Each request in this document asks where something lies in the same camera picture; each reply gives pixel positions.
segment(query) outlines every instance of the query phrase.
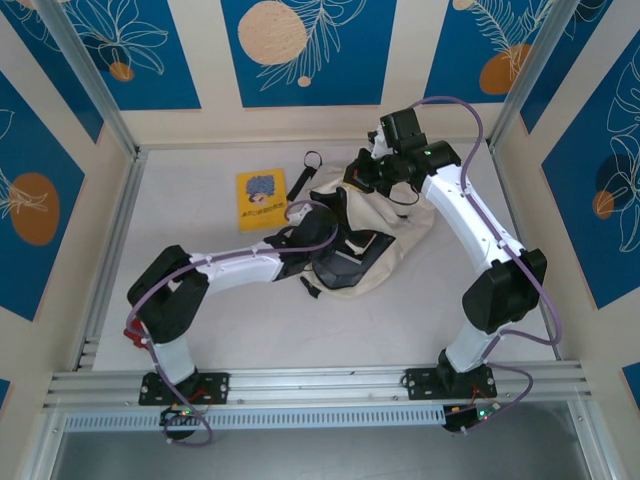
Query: yellow book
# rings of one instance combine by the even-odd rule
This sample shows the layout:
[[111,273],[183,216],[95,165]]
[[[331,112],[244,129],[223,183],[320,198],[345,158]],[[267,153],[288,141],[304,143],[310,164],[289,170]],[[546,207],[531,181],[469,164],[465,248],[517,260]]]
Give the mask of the yellow book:
[[240,173],[236,185],[241,232],[287,225],[287,190],[281,168]]

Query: red clip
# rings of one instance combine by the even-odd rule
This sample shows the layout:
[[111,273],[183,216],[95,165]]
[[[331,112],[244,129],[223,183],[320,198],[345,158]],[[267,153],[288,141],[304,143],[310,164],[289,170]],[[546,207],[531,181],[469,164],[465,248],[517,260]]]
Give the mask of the red clip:
[[[142,322],[138,318],[134,319],[133,322],[131,322],[131,326],[133,328],[137,329],[137,330],[141,330],[142,331]],[[133,341],[133,344],[136,347],[147,349],[147,344],[146,343],[142,343],[142,335],[138,335],[137,333],[133,333],[132,331],[127,330],[126,328],[124,329],[124,331],[122,333],[124,333],[125,337],[130,338]]]

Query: canvas bag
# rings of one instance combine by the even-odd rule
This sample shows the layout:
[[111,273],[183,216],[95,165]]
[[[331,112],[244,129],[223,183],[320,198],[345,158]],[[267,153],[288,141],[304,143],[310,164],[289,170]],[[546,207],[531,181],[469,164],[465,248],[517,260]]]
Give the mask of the canvas bag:
[[[326,292],[341,298],[353,298],[377,287],[391,275],[404,256],[431,229],[436,208],[407,183],[395,185],[389,198],[386,198],[378,192],[365,193],[345,183],[345,168],[322,166],[321,163],[320,168],[314,170],[307,166],[290,192],[290,201],[293,200],[292,196],[295,197],[300,192],[298,200],[313,199],[325,203],[323,195],[336,194],[342,189],[340,195],[346,202],[346,221],[350,230],[373,230],[393,239],[354,286],[328,288],[321,275],[317,274],[317,265],[313,263],[311,268],[308,267],[302,273],[301,280],[314,297],[320,292]],[[309,179],[311,180],[305,185],[306,188],[302,188]],[[400,205],[394,201],[410,205]]]

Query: white table surface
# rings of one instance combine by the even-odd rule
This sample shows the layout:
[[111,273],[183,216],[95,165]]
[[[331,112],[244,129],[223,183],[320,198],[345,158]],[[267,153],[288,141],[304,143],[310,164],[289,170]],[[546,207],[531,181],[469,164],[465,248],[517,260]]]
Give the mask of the white table surface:
[[[236,174],[282,167],[287,186],[302,172],[307,150],[328,163],[355,158],[357,143],[152,150],[144,170],[94,370],[146,370],[145,350],[122,331],[126,293],[167,246],[221,252],[249,246],[270,231],[240,233]],[[453,143],[462,159],[471,143]],[[496,218],[513,232],[506,201],[483,143],[470,178]],[[210,296],[188,331],[201,369],[379,366],[435,363],[463,324],[462,294],[474,281],[462,245],[438,214],[431,231],[377,289],[356,299],[309,296],[298,278],[245,285]],[[518,328],[548,338],[539,309]],[[551,348],[508,338],[495,361],[553,360]]]

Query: bag handle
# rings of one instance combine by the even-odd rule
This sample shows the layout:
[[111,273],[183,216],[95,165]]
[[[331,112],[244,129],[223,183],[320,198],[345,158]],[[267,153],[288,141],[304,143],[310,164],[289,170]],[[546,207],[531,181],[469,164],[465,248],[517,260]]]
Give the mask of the bag handle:
[[[318,156],[320,163],[318,164],[317,167],[312,167],[311,165],[307,164],[307,157],[311,153],[315,153]],[[300,177],[298,177],[298,180],[296,181],[293,188],[289,190],[289,193],[287,194],[288,202],[293,202],[296,199],[296,197],[300,195],[300,192],[302,191],[302,188],[304,187],[305,183],[311,180],[313,176],[316,174],[316,172],[320,169],[320,167],[322,166],[322,155],[320,155],[315,150],[309,150],[307,153],[304,154],[304,159],[302,160],[302,163],[304,164],[305,169],[300,174]]]

